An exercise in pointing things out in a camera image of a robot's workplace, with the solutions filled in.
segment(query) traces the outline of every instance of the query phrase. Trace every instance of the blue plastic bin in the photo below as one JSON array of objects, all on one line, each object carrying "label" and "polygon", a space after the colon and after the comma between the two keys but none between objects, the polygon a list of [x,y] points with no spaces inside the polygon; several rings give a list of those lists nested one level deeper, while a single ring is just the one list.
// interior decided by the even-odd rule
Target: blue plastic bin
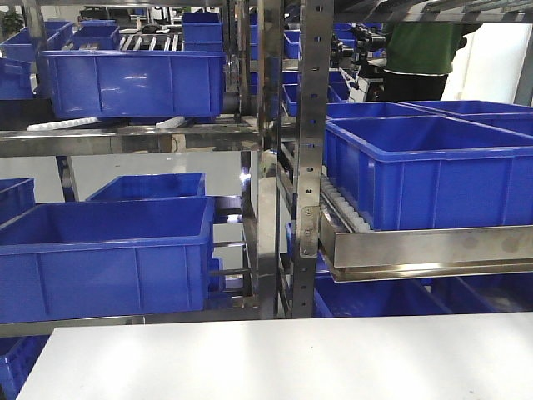
[{"label": "blue plastic bin", "polygon": [[186,52],[223,52],[222,42],[184,42],[183,50]]},{"label": "blue plastic bin", "polygon": [[[61,50],[71,40],[73,26],[71,22],[46,21],[44,25],[47,29],[47,45],[49,50]],[[0,48],[4,51],[5,58],[24,61],[26,63],[35,62],[35,52],[30,42],[30,33],[26,27],[15,36],[10,37],[7,41],[0,44]]]},{"label": "blue plastic bin", "polygon": [[446,117],[326,130],[328,176],[375,230],[533,223],[533,137]]},{"label": "blue plastic bin", "polygon": [[68,44],[72,39],[74,24],[69,21],[46,21],[44,23],[47,31],[52,31],[57,34],[54,47],[49,47],[49,50],[61,50],[63,46]]},{"label": "blue plastic bin", "polygon": [[388,118],[424,115],[431,114],[427,111],[393,102],[345,102],[327,106],[327,116],[329,118]]},{"label": "blue plastic bin", "polygon": [[48,336],[0,338],[0,393],[15,400],[41,354]]},{"label": "blue plastic bin", "polygon": [[[259,77],[257,72],[250,72],[250,93],[257,94],[257,84],[259,83]],[[298,83],[298,71],[284,71],[283,72],[283,84]]]},{"label": "blue plastic bin", "polygon": [[0,100],[33,98],[31,68],[29,62],[0,58]]},{"label": "blue plastic bin", "polygon": [[[350,90],[344,80],[339,82],[342,76],[338,72],[330,72],[330,85],[327,89],[329,103],[345,103],[350,97]],[[287,113],[295,117],[298,114],[298,84],[283,85],[283,101],[286,104]]]},{"label": "blue plastic bin", "polygon": [[43,204],[0,228],[0,323],[201,310],[210,197]]},{"label": "blue plastic bin", "polygon": [[204,173],[163,173],[160,175],[124,175],[87,198],[87,201],[143,200],[148,198],[183,198],[204,196]]},{"label": "blue plastic bin", "polygon": [[476,115],[479,118],[486,114],[531,114],[533,108],[517,106],[515,104],[504,104],[501,102],[480,102],[477,100],[468,101],[444,101],[444,102],[405,102],[405,104],[419,107],[433,113],[445,114],[449,117],[471,118]]},{"label": "blue plastic bin", "polygon": [[85,25],[72,36],[74,49],[84,44],[97,44],[99,50],[118,50],[120,33],[117,25]]},{"label": "blue plastic bin", "polygon": [[285,57],[300,58],[300,31],[285,31],[284,34]]},{"label": "blue plastic bin", "polygon": [[35,206],[33,179],[0,179],[0,225]]},{"label": "blue plastic bin", "polygon": [[81,21],[80,25],[83,27],[110,27],[117,25],[114,19],[88,19],[87,21]]},{"label": "blue plastic bin", "polygon": [[353,28],[351,23],[339,22],[333,25],[333,30],[336,32],[345,32]]},{"label": "blue plastic bin", "polygon": [[315,279],[315,317],[390,317],[449,314],[416,280],[335,283]]},{"label": "blue plastic bin", "polygon": [[475,123],[483,123],[496,128],[533,136],[533,114],[487,114],[465,116],[465,119]]},{"label": "blue plastic bin", "polygon": [[58,118],[215,117],[223,52],[43,52]]},{"label": "blue plastic bin", "polygon": [[533,135],[532,107],[478,101],[411,102],[407,104],[429,113],[444,113],[467,121]]},{"label": "blue plastic bin", "polygon": [[341,42],[344,43],[345,46],[348,46],[350,48],[357,47],[357,40],[356,37],[353,36],[353,33],[348,31],[335,31],[335,35]]},{"label": "blue plastic bin", "polygon": [[[209,271],[223,270],[221,258],[213,258],[209,264]],[[222,292],[226,289],[226,277],[224,275],[212,275],[209,277],[209,292]]]},{"label": "blue plastic bin", "polygon": [[460,277],[431,279],[431,294],[454,314],[493,313],[494,310]]},{"label": "blue plastic bin", "polygon": [[533,311],[533,274],[510,273],[457,278],[456,286],[483,305],[485,313]]},{"label": "blue plastic bin", "polygon": [[250,45],[250,59],[251,60],[259,59],[259,47],[258,46],[259,46],[258,44]]},{"label": "blue plastic bin", "polygon": [[258,44],[259,35],[258,35],[258,25],[257,25],[257,14],[250,14],[250,44]]},{"label": "blue plastic bin", "polygon": [[350,88],[346,82],[330,82],[327,91],[329,103],[345,103],[350,98]]},{"label": "blue plastic bin", "polygon": [[183,42],[221,42],[222,22],[217,12],[185,12]]}]

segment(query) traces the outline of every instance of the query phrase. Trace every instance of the stainless steel beam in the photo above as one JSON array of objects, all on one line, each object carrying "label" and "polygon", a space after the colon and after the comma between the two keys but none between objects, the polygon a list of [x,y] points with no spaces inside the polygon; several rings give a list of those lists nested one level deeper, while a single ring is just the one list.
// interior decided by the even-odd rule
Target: stainless steel beam
[{"label": "stainless steel beam", "polygon": [[96,317],[65,319],[44,322],[18,322],[0,324],[0,338],[16,336],[49,335],[55,328],[97,327],[109,325],[139,325],[148,323],[189,323],[204,321],[241,321],[258,319],[259,308],[253,297],[235,297],[232,307],[206,309],[193,312],[172,312],[166,314],[128,315],[119,317]]},{"label": "stainless steel beam", "polygon": [[293,318],[309,318],[313,311],[333,7],[333,2],[324,0],[301,1],[299,111],[291,212],[295,232]]},{"label": "stainless steel beam", "polygon": [[533,271],[533,226],[344,230],[324,204],[321,245],[337,281]]},{"label": "stainless steel beam", "polygon": [[255,128],[238,125],[14,131],[0,132],[0,157],[254,151],[258,141]]}]

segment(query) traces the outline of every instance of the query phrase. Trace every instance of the metal shelf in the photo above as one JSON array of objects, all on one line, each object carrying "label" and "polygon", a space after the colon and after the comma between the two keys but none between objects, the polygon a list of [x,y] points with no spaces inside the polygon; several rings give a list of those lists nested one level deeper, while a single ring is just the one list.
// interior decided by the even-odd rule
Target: metal shelf
[{"label": "metal shelf", "polygon": [[320,240],[338,282],[533,271],[533,225],[350,232],[323,193]]},{"label": "metal shelf", "polygon": [[0,157],[186,153],[258,149],[254,127],[201,125],[175,129],[120,127],[48,132],[0,131]]}]

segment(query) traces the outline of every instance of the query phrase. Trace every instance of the stainless steel shelving rack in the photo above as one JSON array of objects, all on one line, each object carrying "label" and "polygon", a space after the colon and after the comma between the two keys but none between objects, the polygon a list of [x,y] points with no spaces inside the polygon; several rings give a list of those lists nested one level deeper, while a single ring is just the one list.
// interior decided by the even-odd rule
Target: stainless steel shelving rack
[{"label": "stainless steel shelving rack", "polygon": [[[27,12],[30,33],[38,50],[42,48],[39,43],[44,43],[40,6],[61,4],[63,0],[2,3],[22,4],[30,11]],[[167,130],[121,127],[39,134],[0,132],[0,157],[232,150],[241,152],[242,176],[250,177],[251,152],[257,151],[257,179],[243,179],[242,195],[220,198],[218,207],[221,215],[240,216],[242,242],[221,245],[243,246],[244,268],[233,272],[248,276],[250,284],[243,288],[241,296],[235,296],[234,307],[226,310],[4,324],[0,325],[0,336],[49,333],[54,327],[65,325],[273,318],[279,299],[287,317],[310,317],[319,249],[338,281],[533,271],[533,226],[355,233],[320,187],[334,21],[533,23],[533,14],[529,13],[533,2],[261,0],[257,4],[260,31],[257,62],[250,62],[247,46],[247,14],[251,5],[248,0],[91,1],[91,5],[103,4],[222,7],[229,60],[227,86],[238,89],[238,113],[246,116],[252,109],[250,66],[257,69],[257,120],[237,115],[231,122],[222,120],[214,125]],[[281,72],[295,67],[293,61],[283,59],[284,14],[289,5],[300,5],[301,10],[298,62],[301,89],[296,121],[281,114]],[[235,10],[239,15],[237,30]],[[517,103],[531,103],[532,59],[529,51]],[[257,185],[255,207],[252,184]],[[293,220],[292,260],[279,251],[280,236],[284,236],[280,233],[280,210],[284,205]]]},{"label": "stainless steel shelving rack", "polygon": [[[269,13],[281,6],[265,4],[271,4]],[[292,185],[283,179],[279,185],[287,193],[282,198],[292,210],[295,232],[289,285],[294,318],[312,314],[319,243],[337,281],[533,271],[533,226],[353,232],[341,210],[320,194],[333,22],[533,23],[531,10],[533,2],[515,0],[301,1],[301,91],[293,165],[280,158],[281,169],[294,178]],[[527,105],[533,93],[531,44],[515,100]],[[279,54],[265,64],[273,64]]]},{"label": "stainless steel shelving rack", "polygon": [[[218,223],[241,223],[242,240],[215,243],[216,247],[241,247],[242,267],[227,269],[222,275],[241,275],[242,287],[233,289],[232,305],[217,307],[216,301],[209,301],[204,311],[176,312],[169,314],[129,315],[114,317],[95,317],[84,319],[69,319],[48,322],[25,322],[0,324],[0,337],[24,336],[33,334],[47,334],[60,326],[87,326],[110,324],[143,324],[143,323],[176,323],[191,321],[217,321],[274,318],[277,313],[277,280],[276,270],[272,264],[265,262],[276,252],[276,248],[269,247],[270,243],[263,242],[260,232],[269,232],[272,221],[275,221],[276,208],[270,207],[274,198],[270,193],[271,183],[258,179],[254,182],[258,186],[257,204],[261,205],[265,216],[261,220],[256,217],[252,203],[252,152],[259,150],[262,140],[257,129],[257,121],[250,117],[249,86],[249,22],[246,18],[239,18],[237,28],[235,9],[237,6],[241,15],[248,15],[248,1],[238,0],[135,0],[123,2],[115,0],[76,2],[57,0],[53,2],[38,2],[36,0],[22,0],[2,2],[6,5],[22,5],[27,16],[32,44],[36,52],[46,47],[42,5],[80,4],[80,5],[157,5],[157,6],[198,6],[219,7],[224,22],[224,44],[227,52],[227,93],[230,99],[229,111],[232,114],[222,115],[216,123],[207,125],[186,125],[173,129],[156,129],[154,127],[116,126],[99,129],[68,129],[62,131],[0,132],[0,157],[33,157],[56,156],[67,159],[80,155],[126,154],[126,153],[186,153],[186,152],[239,152],[241,158],[242,192],[240,196],[217,197]],[[42,73],[46,65],[37,64],[37,70]]]}]

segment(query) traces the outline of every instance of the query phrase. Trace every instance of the white table surface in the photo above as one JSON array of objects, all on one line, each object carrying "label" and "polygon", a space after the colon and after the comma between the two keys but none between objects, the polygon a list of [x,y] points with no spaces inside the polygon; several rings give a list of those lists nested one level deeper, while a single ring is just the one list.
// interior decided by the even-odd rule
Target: white table surface
[{"label": "white table surface", "polygon": [[59,328],[18,400],[532,399],[533,313]]}]

